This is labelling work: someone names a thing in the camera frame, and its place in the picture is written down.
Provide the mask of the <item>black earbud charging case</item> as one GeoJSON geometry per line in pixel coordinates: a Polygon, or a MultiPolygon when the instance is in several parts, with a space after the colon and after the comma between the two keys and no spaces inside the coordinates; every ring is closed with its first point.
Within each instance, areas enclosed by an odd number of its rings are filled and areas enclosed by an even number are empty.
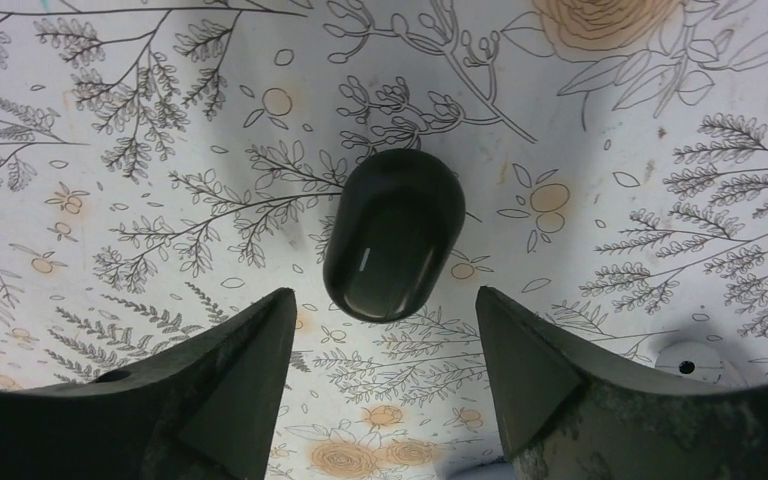
{"type": "Polygon", "coordinates": [[[437,157],[406,148],[371,155],[338,202],[323,266],[330,299],[368,323],[413,315],[431,296],[465,216],[463,189],[437,157]]]}

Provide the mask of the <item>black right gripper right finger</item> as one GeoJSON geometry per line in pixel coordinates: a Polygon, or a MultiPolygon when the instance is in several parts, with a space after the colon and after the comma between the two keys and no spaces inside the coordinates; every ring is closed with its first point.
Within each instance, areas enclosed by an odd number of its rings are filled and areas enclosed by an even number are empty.
{"type": "Polygon", "coordinates": [[[768,384],[635,363],[484,286],[476,315],[505,458],[520,479],[768,479],[768,384]]]}

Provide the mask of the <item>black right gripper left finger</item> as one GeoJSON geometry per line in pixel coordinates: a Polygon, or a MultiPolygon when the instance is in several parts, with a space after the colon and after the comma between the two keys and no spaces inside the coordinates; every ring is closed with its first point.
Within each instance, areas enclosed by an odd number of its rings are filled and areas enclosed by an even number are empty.
{"type": "Polygon", "coordinates": [[[297,307],[279,288],[84,384],[0,392],[0,479],[262,479],[297,307]]]}

